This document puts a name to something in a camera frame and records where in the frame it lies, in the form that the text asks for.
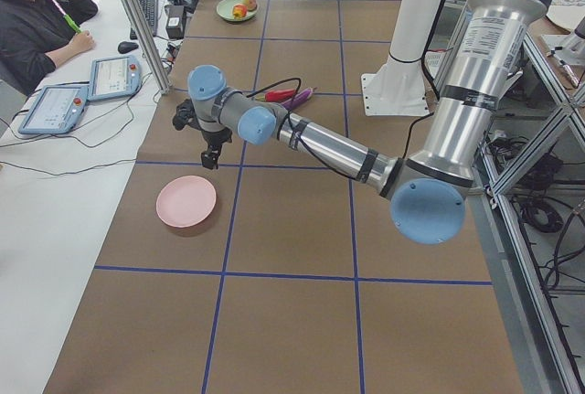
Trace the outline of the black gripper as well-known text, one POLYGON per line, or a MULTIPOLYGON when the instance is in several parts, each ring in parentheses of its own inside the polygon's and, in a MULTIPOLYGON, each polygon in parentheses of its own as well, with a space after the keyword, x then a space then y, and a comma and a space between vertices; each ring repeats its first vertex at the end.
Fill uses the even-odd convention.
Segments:
POLYGON ((218 169, 218 159, 223 145, 232 142, 232 131, 229 128, 215 132, 203 131, 202 136, 207 143, 207 149, 201 154, 202 166, 218 169))

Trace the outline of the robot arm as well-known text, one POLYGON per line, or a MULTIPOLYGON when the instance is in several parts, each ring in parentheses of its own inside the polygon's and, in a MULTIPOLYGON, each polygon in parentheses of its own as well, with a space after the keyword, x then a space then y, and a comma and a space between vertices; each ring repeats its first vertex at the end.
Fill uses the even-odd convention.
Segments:
POLYGON ((218 164, 232 136, 260 145, 269 139, 311 155, 341 176, 372 186, 389 202, 399 233, 422 244, 456 236, 473 185, 472 163, 498 104, 509 89, 528 27, 552 0, 467 0, 469 18, 424 145, 389 156, 335 133, 272 102, 231 88, 223 71, 200 65, 188 75, 194 121, 207 150, 205 167, 218 164))

